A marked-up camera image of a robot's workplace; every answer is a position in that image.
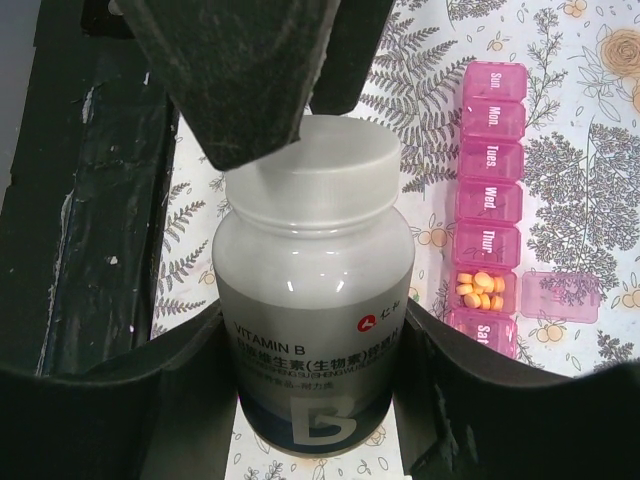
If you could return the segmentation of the white capped pill bottle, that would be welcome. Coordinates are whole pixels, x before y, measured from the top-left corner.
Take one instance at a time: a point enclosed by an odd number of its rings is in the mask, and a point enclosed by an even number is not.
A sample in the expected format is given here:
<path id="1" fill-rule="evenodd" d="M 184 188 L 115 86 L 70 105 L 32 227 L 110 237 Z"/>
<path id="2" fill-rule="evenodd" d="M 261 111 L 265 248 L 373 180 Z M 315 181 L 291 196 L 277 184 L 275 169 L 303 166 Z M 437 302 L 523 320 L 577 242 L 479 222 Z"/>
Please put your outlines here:
<path id="1" fill-rule="evenodd" d="M 391 401 L 415 247 L 395 209 L 326 232 L 221 223 L 213 266 L 243 412 L 268 443 L 331 456 Z"/>

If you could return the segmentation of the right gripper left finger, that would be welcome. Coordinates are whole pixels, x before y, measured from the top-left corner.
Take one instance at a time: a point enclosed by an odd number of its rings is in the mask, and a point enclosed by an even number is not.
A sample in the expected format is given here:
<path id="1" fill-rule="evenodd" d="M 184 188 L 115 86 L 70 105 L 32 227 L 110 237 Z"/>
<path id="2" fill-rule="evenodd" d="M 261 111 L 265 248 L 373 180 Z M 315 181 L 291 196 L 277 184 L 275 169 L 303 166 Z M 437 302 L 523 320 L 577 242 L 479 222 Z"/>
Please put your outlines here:
<path id="1" fill-rule="evenodd" d="M 219 305 L 79 375 L 1 370 L 4 479 L 222 479 L 236 384 Z"/>

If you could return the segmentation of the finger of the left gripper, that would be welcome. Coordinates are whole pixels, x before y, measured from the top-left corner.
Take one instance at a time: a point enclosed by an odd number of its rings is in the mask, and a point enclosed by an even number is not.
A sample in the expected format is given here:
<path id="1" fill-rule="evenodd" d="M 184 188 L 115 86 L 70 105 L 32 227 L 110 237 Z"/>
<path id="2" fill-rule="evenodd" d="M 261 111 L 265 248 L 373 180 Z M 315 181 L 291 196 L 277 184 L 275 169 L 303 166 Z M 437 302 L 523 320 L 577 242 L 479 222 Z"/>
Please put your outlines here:
<path id="1" fill-rule="evenodd" d="M 117 5 L 215 169 L 238 168 L 298 140 L 338 2 Z"/>
<path id="2" fill-rule="evenodd" d="M 340 3 L 309 102 L 313 114 L 344 115 L 357 106 L 394 4 L 393 0 Z"/>

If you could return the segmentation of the pink weekly pill organizer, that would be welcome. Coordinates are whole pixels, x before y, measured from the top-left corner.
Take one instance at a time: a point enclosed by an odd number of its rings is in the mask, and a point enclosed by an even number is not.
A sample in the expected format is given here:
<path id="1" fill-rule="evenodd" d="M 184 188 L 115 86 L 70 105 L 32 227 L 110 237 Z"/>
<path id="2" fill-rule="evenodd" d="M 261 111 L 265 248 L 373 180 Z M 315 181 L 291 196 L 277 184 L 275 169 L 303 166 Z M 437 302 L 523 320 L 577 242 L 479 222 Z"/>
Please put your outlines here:
<path id="1" fill-rule="evenodd" d="M 454 194 L 449 326 L 513 358 L 521 315 L 540 321 L 540 341 L 557 341 L 567 322 L 593 324 L 601 297 L 595 276 L 516 269 L 524 214 L 524 99 L 519 63 L 474 61 L 463 75 L 461 151 Z M 459 272 L 484 271 L 506 281 L 502 311 L 466 308 L 455 293 Z"/>

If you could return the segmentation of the white bottle cap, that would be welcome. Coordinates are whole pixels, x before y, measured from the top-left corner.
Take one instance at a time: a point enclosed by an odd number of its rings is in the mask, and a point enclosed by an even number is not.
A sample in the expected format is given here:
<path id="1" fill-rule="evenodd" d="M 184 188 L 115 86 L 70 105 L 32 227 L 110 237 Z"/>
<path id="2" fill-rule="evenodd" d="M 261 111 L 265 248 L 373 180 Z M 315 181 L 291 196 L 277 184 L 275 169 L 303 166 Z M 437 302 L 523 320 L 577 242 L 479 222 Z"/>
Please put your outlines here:
<path id="1" fill-rule="evenodd" d="M 225 174 L 233 211 L 258 223 L 329 229 L 365 221 L 399 194 L 401 143 L 351 117 L 305 115 L 300 140 Z"/>

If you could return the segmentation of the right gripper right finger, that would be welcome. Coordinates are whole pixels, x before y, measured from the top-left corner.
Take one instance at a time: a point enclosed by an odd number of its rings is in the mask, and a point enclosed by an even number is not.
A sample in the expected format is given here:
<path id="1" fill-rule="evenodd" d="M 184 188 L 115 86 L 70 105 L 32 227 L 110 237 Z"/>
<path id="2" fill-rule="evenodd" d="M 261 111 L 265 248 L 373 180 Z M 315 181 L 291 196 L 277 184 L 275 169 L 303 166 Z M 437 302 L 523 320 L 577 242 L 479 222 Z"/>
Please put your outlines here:
<path id="1" fill-rule="evenodd" d="M 415 479 L 635 479 L 639 366 L 556 375 L 410 302 L 396 423 L 404 472 Z"/>

